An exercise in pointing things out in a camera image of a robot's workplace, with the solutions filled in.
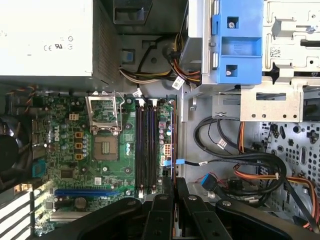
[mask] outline heatsink fan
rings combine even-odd
[[[28,177],[32,168],[31,121],[0,116],[0,191]]]

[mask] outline cpu socket lever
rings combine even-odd
[[[117,98],[121,98],[121,102],[117,104]],[[112,120],[109,122],[98,122],[94,119],[95,110],[92,106],[92,101],[110,101],[112,102]],[[89,116],[90,130],[93,135],[97,135],[101,130],[108,130],[114,136],[117,136],[122,131],[122,105],[125,99],[119,92],[105,92],[101,93],[95,91],[91,96],[85,97],[86,107]]]

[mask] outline ram slot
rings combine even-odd
[[[139,198],[144,194],[145,164],[145,111],[143,106],[137,106],[135,110],[135,189]]]
[[[148,193],[156,193],[157,181],[157,107],[149,106],[147,112],[147,186]]]

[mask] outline green circuit board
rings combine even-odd
[[[117,98],[120,117],[121,98]],[[111,101],[92,101],[93,119],[108,123],[115,120]],[[132,98],[121,106],[122,131],[113,135],[109,131],[90,131],[89,116],[84,97],[36,96],[33,107],[45,108],[47,114],[33,121],[33,139],[47,144],[45,174],[42,176],[43,194],[36,199],[36,236],[41,236],[64,225],[51,221],[54,212],[93,212],[125,197],[135,194],[135,125],[136,103]],[[169,100],[157,107],[159,123],[165,123],[163,141],[171,143],[171,114]],[[157,144],[158,175],[162,176],[164,145]],[[106,190],[113,194],[102,197],[55,196],[56,190]],[[156,186],[162,191],[162,184]]]

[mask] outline ul logo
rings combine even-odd
[[[55,44],[55,48],[56,49],[62,49],[62,45],[61,44]]]

